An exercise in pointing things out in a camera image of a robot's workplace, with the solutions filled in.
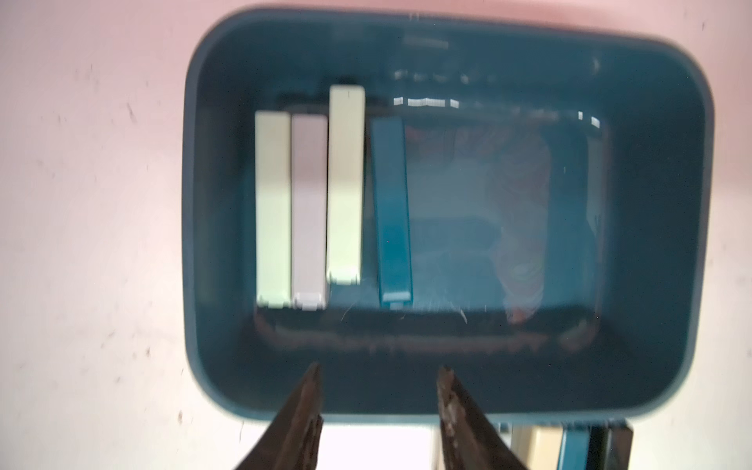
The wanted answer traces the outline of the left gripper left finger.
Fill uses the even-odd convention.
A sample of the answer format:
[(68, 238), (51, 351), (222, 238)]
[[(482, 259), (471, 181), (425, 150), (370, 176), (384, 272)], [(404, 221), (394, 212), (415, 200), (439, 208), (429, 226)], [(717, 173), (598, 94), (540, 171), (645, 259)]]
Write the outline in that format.
[(312, 363), (238, 470), (313, 470), (323, 426), (321, 367)]

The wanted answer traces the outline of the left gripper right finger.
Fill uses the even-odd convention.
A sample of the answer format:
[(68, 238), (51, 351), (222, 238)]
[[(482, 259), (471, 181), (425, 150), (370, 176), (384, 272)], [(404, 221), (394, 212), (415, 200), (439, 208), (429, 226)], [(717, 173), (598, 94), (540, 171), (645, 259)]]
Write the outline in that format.
[(446, 469), (527, 469), (449, 367), (439, 368), (437, 395)]

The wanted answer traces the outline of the dark teal clip bar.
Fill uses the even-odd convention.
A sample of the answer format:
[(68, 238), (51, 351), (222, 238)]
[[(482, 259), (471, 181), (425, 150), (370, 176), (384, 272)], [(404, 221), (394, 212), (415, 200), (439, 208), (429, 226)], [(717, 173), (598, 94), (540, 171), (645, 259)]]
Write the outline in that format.
[(405, 127), (399, 117), (370, 121), (379, 300), (384, 309), (412, 304), (412, 256)]

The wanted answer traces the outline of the teal plastic storage box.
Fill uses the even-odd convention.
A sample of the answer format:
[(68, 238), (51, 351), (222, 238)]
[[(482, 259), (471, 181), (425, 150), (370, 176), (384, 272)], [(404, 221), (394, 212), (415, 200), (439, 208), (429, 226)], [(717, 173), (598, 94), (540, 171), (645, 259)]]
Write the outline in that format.
[[(358, 85), (405, 126), (412, 302), (379, 293), (373, 161), (362, 277), (323, 309), (257, 303), (255, 115), (324, 115)], [(227, 411), (269, 419), (318, 363), (341, 422), (425, 423), (451, 368), (495, 421), (646, 413), (693, 359), (714, 103), (676, 45), (535, 25), (254, 8), (185, 82), (186, 354)]]

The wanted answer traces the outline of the grey clip bar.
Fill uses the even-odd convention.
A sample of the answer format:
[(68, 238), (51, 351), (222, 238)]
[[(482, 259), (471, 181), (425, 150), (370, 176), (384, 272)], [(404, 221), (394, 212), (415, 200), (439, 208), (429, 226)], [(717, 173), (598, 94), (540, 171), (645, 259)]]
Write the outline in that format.
[(304, 311), (324, 309), (328, 121), (292, 117), (292, 294)]

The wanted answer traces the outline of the pale green clip bar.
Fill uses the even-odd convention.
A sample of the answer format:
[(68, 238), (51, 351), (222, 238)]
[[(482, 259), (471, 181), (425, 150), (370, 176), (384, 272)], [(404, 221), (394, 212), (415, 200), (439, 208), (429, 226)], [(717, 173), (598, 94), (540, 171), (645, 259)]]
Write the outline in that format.
[(326, 277), (362, 280), (365, 91), (333, 85), (329, 92)]

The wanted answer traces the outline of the light green clip bar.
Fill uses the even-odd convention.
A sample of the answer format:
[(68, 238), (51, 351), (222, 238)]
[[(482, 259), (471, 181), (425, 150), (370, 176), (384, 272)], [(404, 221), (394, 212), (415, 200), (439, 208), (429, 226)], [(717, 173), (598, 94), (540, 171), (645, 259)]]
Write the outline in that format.
[(259, 306), (292, 305), (291, 116), (255, 115), (256, 293)]

